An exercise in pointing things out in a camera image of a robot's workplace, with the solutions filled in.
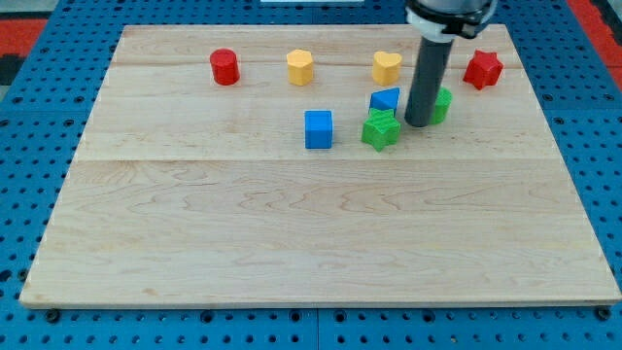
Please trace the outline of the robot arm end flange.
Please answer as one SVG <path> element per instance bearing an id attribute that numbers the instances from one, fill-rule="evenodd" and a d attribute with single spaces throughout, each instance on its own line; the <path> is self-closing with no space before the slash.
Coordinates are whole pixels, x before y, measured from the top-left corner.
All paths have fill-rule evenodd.
<path id="1" fill-rule="evenodd" d="M 474 39 L 495 13 L 498 0 L 406 0 L 406 21 L 429 41 Z"/>

